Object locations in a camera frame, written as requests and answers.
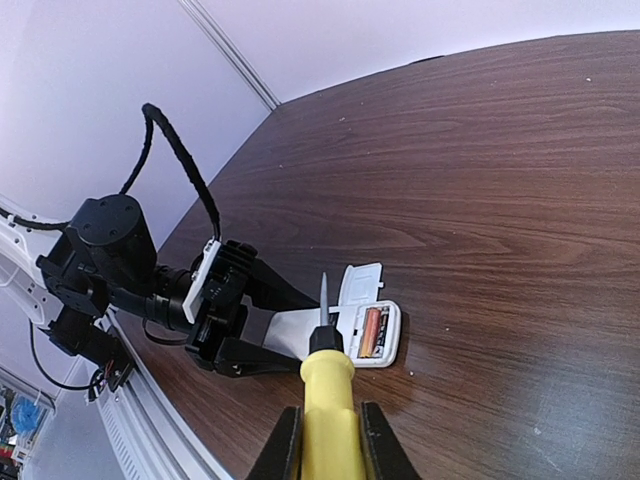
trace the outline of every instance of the open lid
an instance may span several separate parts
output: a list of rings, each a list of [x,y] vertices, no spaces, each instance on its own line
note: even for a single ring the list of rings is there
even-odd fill
[[[384,287],[380,281],[382,264],[370,263],[360,267],[349,265],[344,272],[338,305],[364,305],[378,301],[378,289]]]

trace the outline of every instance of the screwdriver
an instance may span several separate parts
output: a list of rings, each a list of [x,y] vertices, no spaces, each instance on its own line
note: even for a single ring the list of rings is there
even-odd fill
[[[302,362],[305,383],[302,480],[364,480],[358,417],[351,380],[355,367],[344,354],[342,334],[329,323],[327,275],[322,274],[320,325]]]

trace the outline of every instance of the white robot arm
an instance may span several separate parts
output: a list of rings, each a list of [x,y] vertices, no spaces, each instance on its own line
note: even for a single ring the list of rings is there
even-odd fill
[[[16,216],[31,223],[58,222],[27,212],[0,195],[0,292],[14,300],[35,325],[44,327],[58,316],[62,303],[47,291],[36,260],[51,252],[62,233],[19,225]]]

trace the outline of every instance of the wooden table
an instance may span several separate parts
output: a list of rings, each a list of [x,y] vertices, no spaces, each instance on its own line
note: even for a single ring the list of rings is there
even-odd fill
[[[225,237],[309,294],[384,264],[401,349],[355,395],[424,478],[640,477],[639,53],[638,33],[583,35],[363,78],[281,107],[213,182]],[[209,235],[195,205],[161,260],[188,267]],[[124,323],[238,477],[303,401],[295,375],[223,378]]]

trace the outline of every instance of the blue object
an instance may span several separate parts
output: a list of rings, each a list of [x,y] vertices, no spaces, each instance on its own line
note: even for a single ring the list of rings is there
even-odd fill
[[[20,435],[28,435],[38,428],[41,409],[31,400],[18,397],[13,401],[11,408],[11,423],[14,430]]]

